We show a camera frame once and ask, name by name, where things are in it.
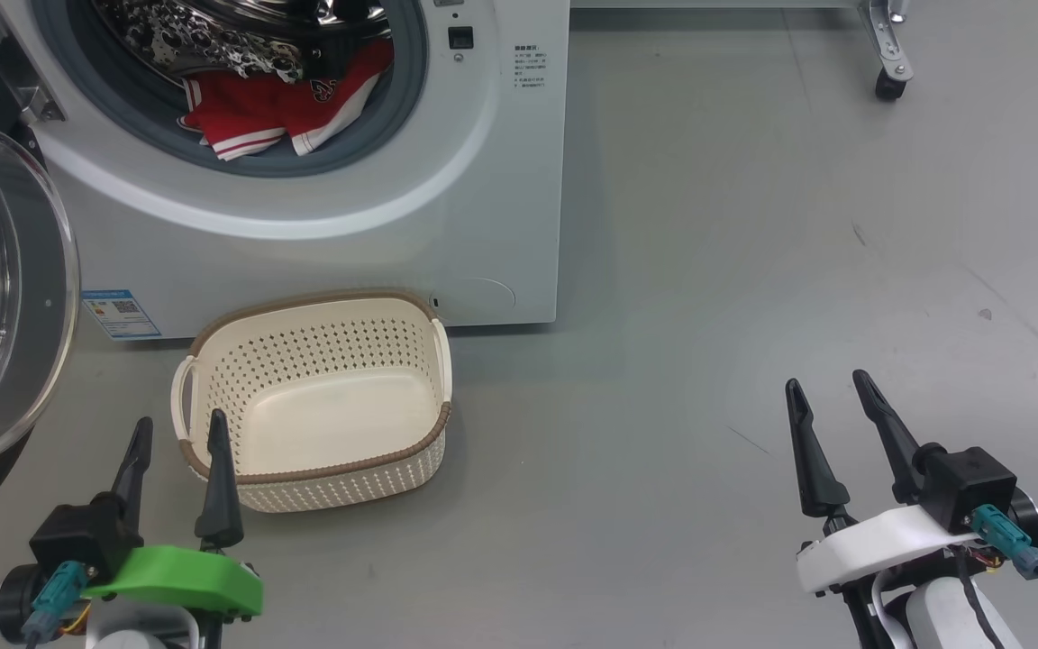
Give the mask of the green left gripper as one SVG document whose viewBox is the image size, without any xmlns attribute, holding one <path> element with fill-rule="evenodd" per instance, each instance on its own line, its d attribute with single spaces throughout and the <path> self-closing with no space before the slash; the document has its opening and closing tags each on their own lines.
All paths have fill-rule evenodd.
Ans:
<svg viewBox="0 0 1038 649">
<path fill-rule="evenodd" d="M 151 467 L 153 420 L 142 416 L 133 428 L 112 492 L 118 498 L 121 522 L 139 529 L 141 486 Z M 244 539 L 241 505 L 228 422 L 214 409 L 207 431 L 211 456 L 204 505 L 195 523 L 199 550 L 153 545 L 132 550 L 114 578 L 86 588 L 87 599 L 133 599 L 182 609 L 201 609 L 223 617 L 258 617 L 264 612 L 264 586 L 246 563 L 222 552 Z"/>
</svg>

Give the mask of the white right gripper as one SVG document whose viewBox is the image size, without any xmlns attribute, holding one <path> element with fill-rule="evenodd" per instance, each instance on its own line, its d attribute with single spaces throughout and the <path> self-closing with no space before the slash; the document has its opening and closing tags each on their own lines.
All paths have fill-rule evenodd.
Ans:
<svg viewBox="0 0 1038 649">
<path fill-rule="evenodd" d="M 868 372 L 854 370 L 852 379 L 862 411 L 876 426 L 887 456 L 894 499 L 901 505 L 928 504 L 932 494 L 925 489 L 925 464 L 947 453 L 946 448 L 938 443 L 920 447 Z M 919 506 L 898 507 L 870 520 L 854 521 L 847 512 L 849 492 L 835 478 L 813 430 L 813 411 L 798 379 L 788 379 L 784 395 L 800 508 L 803 515 L 824 521 L 824 538 L 807 544 L 796 557 L 803 591 L 837 592 L 885 571 L 886 590 L 951 576 L 955 560 L 944 557 L 944 550 L 975 546 L 981 542 L 979 535 L 948 533 Z"/>
</svg>

